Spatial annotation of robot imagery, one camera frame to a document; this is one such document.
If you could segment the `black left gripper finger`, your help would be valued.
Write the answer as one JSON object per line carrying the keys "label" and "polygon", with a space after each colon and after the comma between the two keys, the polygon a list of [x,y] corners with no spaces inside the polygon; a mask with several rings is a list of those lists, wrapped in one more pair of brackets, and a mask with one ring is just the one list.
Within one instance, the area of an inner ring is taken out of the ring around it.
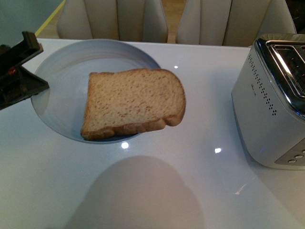
{"label": "black left gripper finger", "polygon": [[49,89],[47,81],[23,67],[14,67],[0,76],[1,110]]}
{"label": "black left gripper finger", "polygon": [[0,46],[0,71],[7,72],[9,69],[21,66],[27,61],[43,52],[43,47],[38,43],[32,32],[23,31],[23,40],[13,47],[2,44]]}

